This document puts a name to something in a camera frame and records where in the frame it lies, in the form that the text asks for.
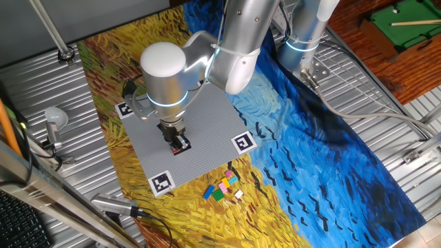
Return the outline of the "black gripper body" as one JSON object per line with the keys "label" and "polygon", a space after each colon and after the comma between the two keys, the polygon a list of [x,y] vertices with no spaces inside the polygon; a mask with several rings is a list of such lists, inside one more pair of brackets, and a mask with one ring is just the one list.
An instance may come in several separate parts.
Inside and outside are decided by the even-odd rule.
{"label": "black gripper body", "polygon": [[161,121],[157,127],[162,132],[165,141],[173,141],[177,136],[184,135],[185,133],[185,124],[182,121],[176,123]]}

